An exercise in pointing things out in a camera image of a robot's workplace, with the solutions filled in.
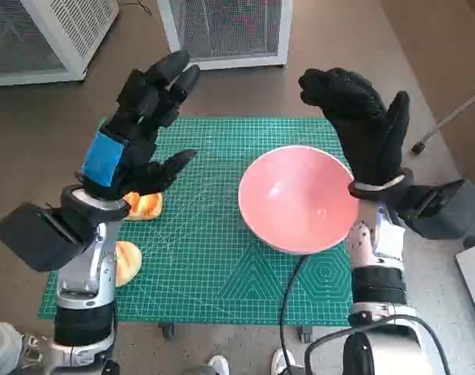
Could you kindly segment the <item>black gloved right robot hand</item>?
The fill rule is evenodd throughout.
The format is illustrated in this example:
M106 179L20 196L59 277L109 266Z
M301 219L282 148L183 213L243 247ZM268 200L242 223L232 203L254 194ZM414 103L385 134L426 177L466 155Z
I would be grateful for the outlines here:
M385 106L369 80L340 67L307 69L298 83L301 100L334 127L355 181L383 186L399 175L409 126L407 91Z

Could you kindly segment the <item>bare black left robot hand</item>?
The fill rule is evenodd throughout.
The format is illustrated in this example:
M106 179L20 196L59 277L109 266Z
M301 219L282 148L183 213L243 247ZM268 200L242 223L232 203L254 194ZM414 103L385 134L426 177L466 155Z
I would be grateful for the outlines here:
M164 192L195 157L194 149L186 149L165 162L152 158L160 129L177 119L198 81L200 68L189 59L188 52L180 50L146 71L130 72L117 97L116 113L99 125L77 175L88 194L119 200L131 192Z

